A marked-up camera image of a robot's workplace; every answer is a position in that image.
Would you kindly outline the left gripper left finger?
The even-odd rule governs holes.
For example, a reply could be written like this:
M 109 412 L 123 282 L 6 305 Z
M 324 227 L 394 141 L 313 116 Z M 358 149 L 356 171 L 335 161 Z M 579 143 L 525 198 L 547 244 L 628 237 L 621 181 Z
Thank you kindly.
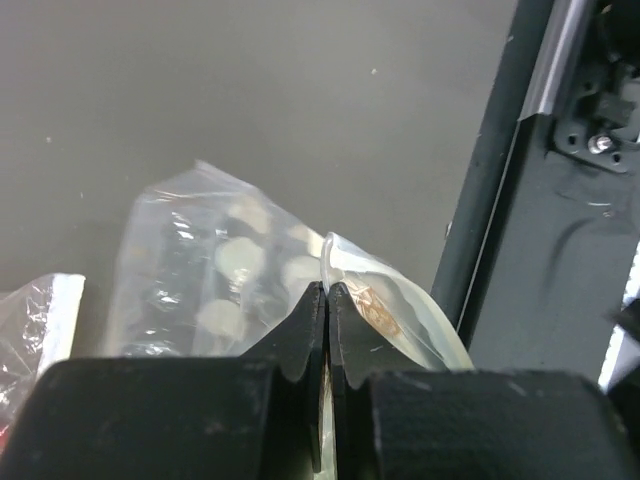
M 325 294 L 238 357 L 50 367 L 13 424 L 5 479 L 310 479 L 321 467 Z

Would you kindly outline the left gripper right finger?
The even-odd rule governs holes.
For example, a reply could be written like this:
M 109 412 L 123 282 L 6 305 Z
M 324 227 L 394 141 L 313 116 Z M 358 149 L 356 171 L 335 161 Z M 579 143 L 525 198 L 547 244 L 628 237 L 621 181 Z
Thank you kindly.
M 328 293 L 340 479 L 635 479 L 639 456 L 592 382 L 564 372 L 430 372 Z

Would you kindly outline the polka dot bag with vegetables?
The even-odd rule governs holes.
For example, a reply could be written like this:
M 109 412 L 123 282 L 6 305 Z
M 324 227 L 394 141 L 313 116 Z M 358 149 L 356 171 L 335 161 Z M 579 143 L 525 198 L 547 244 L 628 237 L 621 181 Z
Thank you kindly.
M 204 162 L 136 199 L 103 350 L 238 356 L 282 325 L 314 282 L 343 283 L 363 324 L 418 365 L 471 367 L 445 314 L 414 282 Z

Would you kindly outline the polka dot bag with fruit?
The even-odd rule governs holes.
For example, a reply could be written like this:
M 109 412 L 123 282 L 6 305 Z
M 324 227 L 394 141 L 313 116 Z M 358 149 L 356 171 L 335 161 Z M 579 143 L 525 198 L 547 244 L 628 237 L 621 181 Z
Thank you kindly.
M 53 273 L 1 295 L 1 444 L 39 377 L 70 358 L 85 285 Z

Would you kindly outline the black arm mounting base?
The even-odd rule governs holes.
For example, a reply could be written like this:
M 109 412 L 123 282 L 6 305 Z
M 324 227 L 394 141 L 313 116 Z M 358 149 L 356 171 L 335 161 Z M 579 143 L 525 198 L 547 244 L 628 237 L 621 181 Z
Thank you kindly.
M 482 369 L 639 358 L 639 5 L 521 1 L 432 287 Z

